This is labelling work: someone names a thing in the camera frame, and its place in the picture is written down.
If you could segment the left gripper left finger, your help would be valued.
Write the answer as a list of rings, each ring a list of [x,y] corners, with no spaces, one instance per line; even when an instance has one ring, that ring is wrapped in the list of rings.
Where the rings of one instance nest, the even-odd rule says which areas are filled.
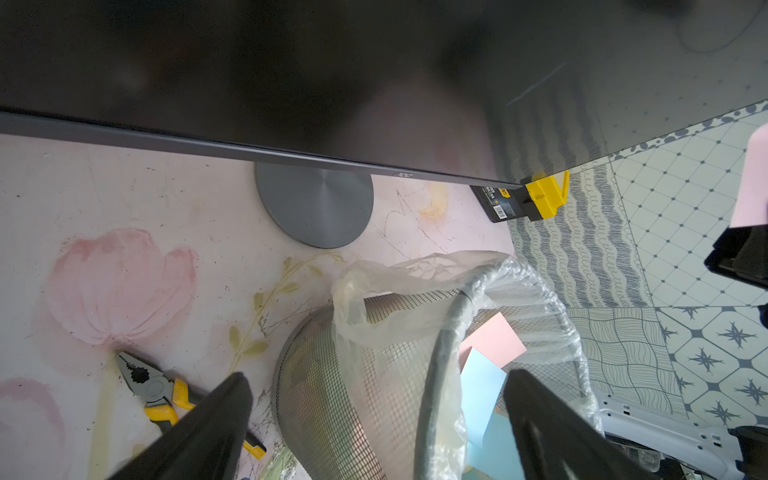
[[[246,377],[231,374],[114,479],[233,479],[253,396]]]

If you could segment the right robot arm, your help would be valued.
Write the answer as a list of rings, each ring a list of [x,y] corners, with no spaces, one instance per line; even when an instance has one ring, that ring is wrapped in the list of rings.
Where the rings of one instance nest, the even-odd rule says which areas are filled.
[[[765,225],[728,228],[715,241],[704,260],[707,270],[755,288],[767,287],[767,227]],[[767,351],[750,358],[735,357],[739,367],[718,382],[709,382],[697,399],[712,400],[707,414],[716,424],[702,420],[683,421],[656,410],[624,401],[614,394],[600,393],[600,415],[606,435],[633,442],[643,448],[676,460],[694,472],[713,479],[765,479],[767,477],[767,417],[755,415],[757,425],[737,425],[741,417],[730,411],[724,399],[733,400],[731,387],[767,407],[767,375],[759,368],[767,365]]]

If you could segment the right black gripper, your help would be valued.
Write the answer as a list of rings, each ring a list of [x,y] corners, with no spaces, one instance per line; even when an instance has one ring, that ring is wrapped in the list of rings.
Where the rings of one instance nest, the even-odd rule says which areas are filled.
[[[766,290],[767,226],[726,228],[704,265],[712,273]]]

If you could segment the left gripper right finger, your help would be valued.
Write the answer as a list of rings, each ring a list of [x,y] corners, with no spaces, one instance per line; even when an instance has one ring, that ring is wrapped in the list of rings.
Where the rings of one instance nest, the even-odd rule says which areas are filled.
[[[652,479],[526,370],[503,390],[527,479]]]

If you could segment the pink sticky note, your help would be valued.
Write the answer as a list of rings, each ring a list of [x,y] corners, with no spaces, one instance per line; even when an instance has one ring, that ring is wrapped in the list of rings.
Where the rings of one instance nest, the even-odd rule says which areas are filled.
[[[759,127],[750,137],[739,190],[730,221],[731,228],[767,225],[768,204],[768,125]]]

